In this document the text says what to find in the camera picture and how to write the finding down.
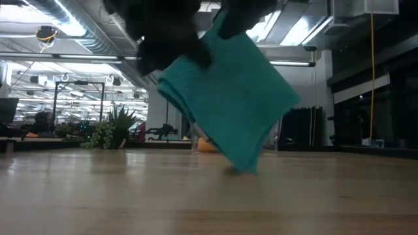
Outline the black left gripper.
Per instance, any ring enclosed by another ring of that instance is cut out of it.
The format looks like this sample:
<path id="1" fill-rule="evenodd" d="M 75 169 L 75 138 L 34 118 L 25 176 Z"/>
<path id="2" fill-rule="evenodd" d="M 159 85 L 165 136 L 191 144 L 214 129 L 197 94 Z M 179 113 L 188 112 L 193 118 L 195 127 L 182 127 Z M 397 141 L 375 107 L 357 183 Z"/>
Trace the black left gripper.
<path id="1" fill-rule="evenodd" d="M 142 76 L 165 70 L 182 54 L 204 69 L 212 64 L 194 22 L 201 0 L 103 0 L 103 5 L 124 20 L 125 32 L 133 40 L 145 38 L 137 50 Z"/>

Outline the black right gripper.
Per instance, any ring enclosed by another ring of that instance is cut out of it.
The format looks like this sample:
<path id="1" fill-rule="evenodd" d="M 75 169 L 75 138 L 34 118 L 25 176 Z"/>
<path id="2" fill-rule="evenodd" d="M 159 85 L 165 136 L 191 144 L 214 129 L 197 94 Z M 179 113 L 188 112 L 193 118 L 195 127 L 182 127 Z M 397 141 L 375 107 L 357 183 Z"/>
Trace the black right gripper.
<path id="1" fill-rule="evenodd" d="M 261 19 L 278 7 L 278 0 L 221 0 L 225 17 L 218 36 L 228 40 L 253 28 Z"/>

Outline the teal microfiber towel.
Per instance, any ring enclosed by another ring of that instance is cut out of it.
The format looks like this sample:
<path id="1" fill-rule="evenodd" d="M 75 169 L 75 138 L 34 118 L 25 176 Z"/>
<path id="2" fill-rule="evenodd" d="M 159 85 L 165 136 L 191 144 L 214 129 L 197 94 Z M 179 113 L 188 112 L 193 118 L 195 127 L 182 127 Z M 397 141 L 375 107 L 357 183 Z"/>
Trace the teal microfiber towel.
<path id="1" fill-rule="evenodd" d="M 270 130 L 300 100 L 246 33 L 218 35 L 218 14 L 201 41 L 213 58 L 203 69 L 182 55 L 158 79 L 157 91 L 232 163 L 256 173 Z"/>

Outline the orange microfiber towel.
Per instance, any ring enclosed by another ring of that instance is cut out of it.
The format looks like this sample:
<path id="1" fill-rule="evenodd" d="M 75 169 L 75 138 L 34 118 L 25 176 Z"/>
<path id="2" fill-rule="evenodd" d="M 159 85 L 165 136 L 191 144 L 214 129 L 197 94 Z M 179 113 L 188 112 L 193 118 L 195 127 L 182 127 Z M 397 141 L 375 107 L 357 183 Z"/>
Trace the orange microfiber towel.
<path id="1" fill-rule="evenodd" d="M 217 153 L 218 152 L 218 149 L 209 141 L 206 141 L 203 137 L 200 137 L 198 139 L 197 150 L 199 152 L 205 152 L 205 153 Z"/>

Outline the long ceiling light bar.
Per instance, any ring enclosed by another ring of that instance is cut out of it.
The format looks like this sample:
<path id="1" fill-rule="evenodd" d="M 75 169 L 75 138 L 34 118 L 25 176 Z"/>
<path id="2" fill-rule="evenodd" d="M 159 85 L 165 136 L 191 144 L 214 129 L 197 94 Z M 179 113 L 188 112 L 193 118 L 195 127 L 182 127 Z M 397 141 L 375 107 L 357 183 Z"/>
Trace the long ceiling light bar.
<path id="1" fill-rule="evenodd" d="M 120 64 L 122 61 L 137 61 L 140 58 L 122 55 L 78 55 L 78 54 L 46 54 L 46 53 L 24 53 L 24 52 L 0 52 L 0 59 L 12 61 L 45 61 L 66 63 L 111 63 Z"/>

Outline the green succulent plant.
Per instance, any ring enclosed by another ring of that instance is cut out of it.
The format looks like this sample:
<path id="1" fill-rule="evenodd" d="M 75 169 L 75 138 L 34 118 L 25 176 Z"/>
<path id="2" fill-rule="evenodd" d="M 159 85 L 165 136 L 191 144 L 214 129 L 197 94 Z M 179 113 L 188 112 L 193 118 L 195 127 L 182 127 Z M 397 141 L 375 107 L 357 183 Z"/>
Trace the green succulent plant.
<path id="1" fill-rule="evenodd" d="M 91 138 L 81 148 L 121 149 L 129 140 L 129 129 L 138 121 L 135 110 L 114 105 L 108 121 L 95 124 Z"/>

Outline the black curtain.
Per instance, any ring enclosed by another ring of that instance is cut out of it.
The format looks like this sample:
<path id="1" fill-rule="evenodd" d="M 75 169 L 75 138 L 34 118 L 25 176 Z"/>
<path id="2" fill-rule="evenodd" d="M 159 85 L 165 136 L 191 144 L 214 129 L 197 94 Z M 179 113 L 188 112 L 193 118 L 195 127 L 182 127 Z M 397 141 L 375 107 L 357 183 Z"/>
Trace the black curtain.
<path id="1" fill-rule="evenodd" d="M 323 145 L 323 108 L 293 108 L 281 119 L 279 144 Z"/>

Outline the person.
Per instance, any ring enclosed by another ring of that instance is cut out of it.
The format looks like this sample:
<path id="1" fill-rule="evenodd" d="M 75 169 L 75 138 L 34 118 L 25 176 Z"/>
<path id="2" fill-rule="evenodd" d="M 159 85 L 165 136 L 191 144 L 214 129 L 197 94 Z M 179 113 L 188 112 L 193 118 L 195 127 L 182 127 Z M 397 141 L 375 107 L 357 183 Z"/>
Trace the person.
<path id="1" fill-rule="evenodd" d="M 55 127 L 51 112 L 39 112 L 35 115 L 35 122 L 27 128 L 27 138 L 56 138 Z"/>

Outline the background work table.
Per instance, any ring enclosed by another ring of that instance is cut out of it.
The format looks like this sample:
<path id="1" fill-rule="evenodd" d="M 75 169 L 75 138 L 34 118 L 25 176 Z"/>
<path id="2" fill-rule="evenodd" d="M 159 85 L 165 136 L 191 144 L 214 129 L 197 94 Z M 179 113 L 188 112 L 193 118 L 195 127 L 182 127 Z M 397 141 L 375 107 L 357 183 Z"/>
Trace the background work table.
<path id="1" fill-rule="evenodd" d="M 0 137 L 0 153 L 78 148 L 83 142 L 82 139 Z"/>

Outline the black background monitor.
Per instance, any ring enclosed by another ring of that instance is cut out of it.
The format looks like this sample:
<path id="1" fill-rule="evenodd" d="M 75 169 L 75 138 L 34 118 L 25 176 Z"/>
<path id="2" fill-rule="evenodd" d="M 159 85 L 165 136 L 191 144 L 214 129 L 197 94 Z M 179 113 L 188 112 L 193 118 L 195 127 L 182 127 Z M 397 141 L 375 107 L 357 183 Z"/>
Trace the black background monitor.
<path id="1" fill-rule="evenodd" d="M 19 98 L 0 98 L 0 123 L 13 122 Z"/>

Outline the black background gantry frame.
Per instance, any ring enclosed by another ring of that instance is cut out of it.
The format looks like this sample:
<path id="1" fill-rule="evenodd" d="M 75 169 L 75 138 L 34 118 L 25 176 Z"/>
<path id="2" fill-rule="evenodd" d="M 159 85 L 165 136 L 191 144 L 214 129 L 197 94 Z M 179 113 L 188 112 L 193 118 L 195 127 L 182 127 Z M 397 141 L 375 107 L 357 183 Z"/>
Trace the black background gantry frame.
<path id="1" fill-rule="evenodd" d="M 104 98 L 105 98 L 105 83 L 104 82 L 89 82 L 87 80 L 76 80 L 73 82 L 58 81 L 56 82 L 55 89 L 54 89 L 53 110 L 52 110 L 53 124 L 56 123 L 57 96 L 61 92 L 61 90 L 65 89 L 69 84 L 74 84 L 77 86 L 101 85 L 102 88 L 98 89 L 98 91 L 101 94 L 99 121 L 102 121 L 103 120 L 103 104 L 104 104 Z"/>

